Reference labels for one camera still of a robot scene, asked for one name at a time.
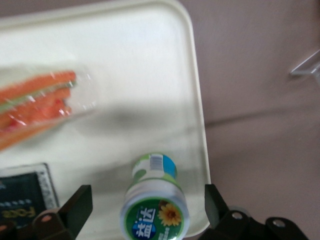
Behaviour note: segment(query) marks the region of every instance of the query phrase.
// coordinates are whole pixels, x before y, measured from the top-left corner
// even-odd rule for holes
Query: blue label
[[[174,162],[167,157],[166,155],[163,155],[163,171],[166,174],[169,174],[171,177],[176,179],[176,165]]]

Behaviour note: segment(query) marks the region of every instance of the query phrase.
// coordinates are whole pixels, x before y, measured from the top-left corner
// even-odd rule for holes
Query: beige floor
[[[260,222],[320,238],[320,87],[290,78],[320,49],[318,0],[180,0],[194,27],[211,179]],[[90,0],[0,1],[0,17]]]

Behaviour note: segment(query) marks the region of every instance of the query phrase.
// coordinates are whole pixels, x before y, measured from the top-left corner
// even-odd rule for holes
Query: clear plastic wrap
[[[0,68],[0,150],[93,110],[96,96],[80,64]]]

